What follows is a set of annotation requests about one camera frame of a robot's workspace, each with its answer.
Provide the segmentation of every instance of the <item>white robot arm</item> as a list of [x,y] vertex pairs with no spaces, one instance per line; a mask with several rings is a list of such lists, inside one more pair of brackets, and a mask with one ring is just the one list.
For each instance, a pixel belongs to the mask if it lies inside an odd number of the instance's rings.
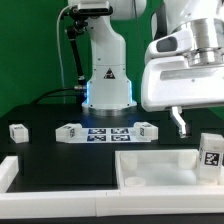
[[224,104],[222,11],[222,0],[164,0],[152,17],[142,106],[170,110],[181,137],[188,136],[182,108]]
[[[91,39],[93,74],[87,83],[87,100],[82,104],[84,112],[115,116],[132,110],[136,102],[126,76],[126,44],[112,29],[110,19],[133,18],[133,0],[69,0],[68,4],[75,25],[80,19],[85,21]],[[136,0],[138,15],[145,7],[146,0]]]

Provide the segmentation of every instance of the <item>green wall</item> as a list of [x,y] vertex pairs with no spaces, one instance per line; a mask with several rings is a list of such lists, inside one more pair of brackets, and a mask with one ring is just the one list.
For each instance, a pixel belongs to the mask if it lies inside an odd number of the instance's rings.
[[[148,0],[147,9],[139,18],[144,51],[151,41],[151,14],[161,2]],[[0,1],[0,116],[17,105],[30,103],[42,93],[61,87],[56,20],[60,9],[66,5],[66,0]],[[60,26],[66,86],[77,84],[71,48],[63,32],[71,23],[69,18],[65,18]],[[113,21],[112,26],[126,40],[127,76],[133,82],[133,97],[140,102],[144,58],[139,48],[136,21]],[[79,37],[77,42],[84,74],[90,78],[91,46],[88,35]],[[213,111],[224,117],[222,108]]]

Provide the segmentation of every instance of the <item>black table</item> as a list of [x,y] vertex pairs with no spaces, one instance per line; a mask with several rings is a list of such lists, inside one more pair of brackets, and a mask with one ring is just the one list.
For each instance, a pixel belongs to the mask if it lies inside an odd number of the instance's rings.
[[[0,118],[0,162],[7,155],[19,158],[19,173],[8,192],[116,189],[115,151],[198,148],[200,135],[224,135],[224,121],[207,109],[184,111],[192,137],[180,139],[168,112],[137,112],[119,117],[85,115],[75,105],[22,105]],[[151,143],[64,144],[55,140],[55,129],[67,123],[84,128],[132,127],[147,121],[159,128]],[[30,142],[15,144],[9,125],[22,123]],[[222,223],[224,214],[116,216],[63,219],[0,220],[0,223]]]

